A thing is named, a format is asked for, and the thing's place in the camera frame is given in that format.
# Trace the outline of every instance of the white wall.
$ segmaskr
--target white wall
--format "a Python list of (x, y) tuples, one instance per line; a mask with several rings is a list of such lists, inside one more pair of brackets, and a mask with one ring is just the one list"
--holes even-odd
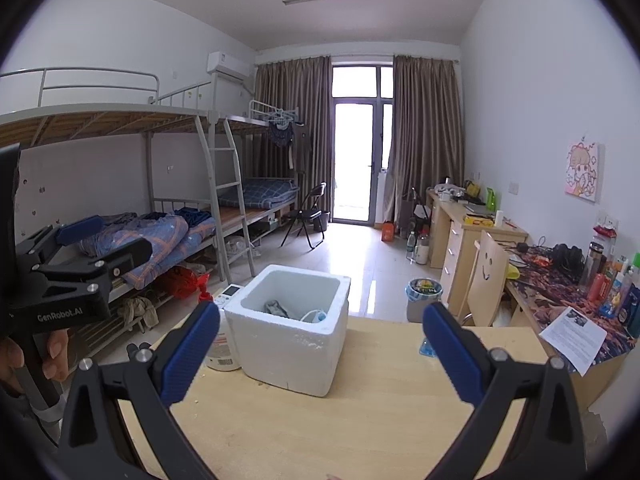
[[(207, 80), (207, 55), (218, 50), (245, 62), (255, 60), (255, 52), (239, 41), (153, 0), (49, 0), (23, 32), (2, 72), (53, 65), (125, 68), (157, 74), (162, 94)], [(134, 86), (152, 82), (121, 75), (95, 75), (90, 81)], [(78, 73), (54, 74), (47, 79), (47, 84), (71, 82), (89, 80)], [(39, 75), (0, 80), (0, 113), (34, 107), (38, 88)], [(224, 113), (245, 112), (249, 97), (246, 92), (240, 94), (239, 86), (220, 81), (217, 108)], [(43, 105), (146, 102), (149, 95), (120, 90), (52, 90), (44, 94)], [(187, 100), (186, 106), (193, 107), (194, 99)], [(204, 107), (209, 107), (209, 99), (208, 91), (203, 91)], [(169, 191), (194, 198), (208, 195), (206, 178), (203, 182), (200, 179), (206, 173), (195, 134), (180, 136), (178, 142), (172, 134), (158, 135), (154, 154), (158, 159), (154, 162), (156, 196)], [(174, 166), (170, 173), (168, 166)], [(72, 221), (94, 213), (146, 209), (143, 143), (137, 137), (78, 140), (26, 150), (20, 172), (27, 176), (28, 185), (18, 192), (16, 225), (25, 226), (17, 229), (18, 239), (22, 230), (29, 234), (58, 218)], [(45, 193), (39, 193), (41, 186), (45, 186)]]
[[(620, 219), (618, 246), (640, 250), (635, 182), (640, 70), (598, 0), (484, 0), (462, 43), (466, 174), (500, 192), (500, 208), (537, 240), (585, 249), (599, 209)], [(565, 195), (566, 149), (604, 143), (599, 204)], [(509, 182), (519, 194), (508, 194)], [(607, 433), (638, 399), (640, 353), (592, 407)]]
[[(334, 63), (392, 63), (393, 56), (430, 57), (460, 61), (460, 47), (433, 41), (354, 41), (351, 43), (324, 43), (316, 45), (287, 45), (262, 50), (255, 58), (257, 64), (314, 56), (332, 56)], [(458, 78), (460, 104), (463, 106), (462, 67), (454, 66)], [(376, 223), (384, 221), (383, 195), (386, 173), (378, 174)]]

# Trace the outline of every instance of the upper bunk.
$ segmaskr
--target upper bunk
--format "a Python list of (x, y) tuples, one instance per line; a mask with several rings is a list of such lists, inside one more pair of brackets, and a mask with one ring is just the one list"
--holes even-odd
[[(73, 72), (79, 75), (87, 73), (111, 73), (132, 75), (153, 80), (146, 86), (125, 84), (98, 84), (78, 82), (66, 84), (47, 84), (47, 75), (55, 72)], [(216, 118), (217, 134), (225, 133), (225, 120), (228, 121), (234, 135), (262, 134), (269, 127), (266, 120), (244, 116), (211, 114), (211, 107), (193, 108), (185, 106), (188, 92), (196, 92), (210, 82), (202, 82), (178, 89), (166, 95), (159, 94), (159, 78), (155, 74), (133, 70), (93, 67), (42, 67), (16, 70), (0, 74), (0, 81), (11, 76), (40, 74), (40, 89), (35, 107), (12, 111), (0, 115), (0, 147), (19, 142), (23, 149), (43, 146), (66, 140), (90, 139), (112, 135), (197, 133), (196, 117), (200, 118), (203, 129), (209, 129), (209, 120)], [(119, 89), (151, 93), (148, 104), (144, 103), (71, 103), (42, 105), (45, 92), (62, 89)], [(180, 105), (174, 105), (174, 97), (180, 98)]]

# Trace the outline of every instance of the bed ladder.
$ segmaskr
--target bed ladder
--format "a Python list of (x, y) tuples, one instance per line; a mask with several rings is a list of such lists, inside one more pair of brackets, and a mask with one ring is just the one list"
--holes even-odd
[[(249, 224), (246, 220), (246, 208), (244, 207), (244, 194), (242, 193), (242, 174), (240, 171), (240, 159), (238, 157), (238, 149), (236, 148), (236, 142), (234, 140), (231, 127), (229, 126), (228, 119), (223, 120), (223, 126), (225, 127), (226, 140), (228, 141), (228, 148), (216, 148), (216, 123), (213, 121), (213, 117), (209, 120), (209, 139), (207, 141), (204, 136), (204, 130), (200, 117), (196, 117), (196, 129), (198, 130), (198, 136), (200, 137), (200, 143), (202, 144), (203, 151), (205, 153), (207, 163), (207, 174), (209, 176), (209, 195), (211, 200), (211, 214), (216, 221), (216, 249), (218, 252), (218, 273), (220, 275), (220, 281), (226, 280), (227, 283), (232, 283), (231, 270), (229, 265), (236, 261), (238, 258), (247, 254), (249, 259), (249, 270), (251, 276), (255, 277), (254, 267), (254, 255), (252, 253), (251, 240), (249, 238)], [(234, 180), (227, 184), (216, 184), (216, 170), (214, 161), (216, 160), (216, 152), (230, 153), (232, 155), (234, 164)], [(222, 220), (220, 219), (220, 206), (218, 204), (218, 190), (228, 189), (235, 187), (238, 190), (238, 205), (240, 208), (240, 219), (242, 223), (242, 237), (244, 238), (244, 250), (235, 254), (229, 258), (226, 254), (225, 237), (222, 231)]]

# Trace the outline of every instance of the laptop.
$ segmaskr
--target laptop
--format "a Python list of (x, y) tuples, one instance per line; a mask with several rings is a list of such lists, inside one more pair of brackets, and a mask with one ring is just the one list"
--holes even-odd
[(485, 218), (495, 217), (495, 212), (487, 209), (485, 205), (465, 204), (465, 208), (475, 216), (483, 216)]

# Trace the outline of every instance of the styrofoam box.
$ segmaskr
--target styrofoam box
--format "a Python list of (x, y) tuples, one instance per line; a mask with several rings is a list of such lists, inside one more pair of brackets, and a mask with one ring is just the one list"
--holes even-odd
[[(225, 306), (244, 373), (294, 392), (324, 397), (334, 380), (344, 336), (351, 279), (270, 265)], [(277, 300), (290, 319), (264, 311)], [(298, 321), (320, 309), (318, 323)]]

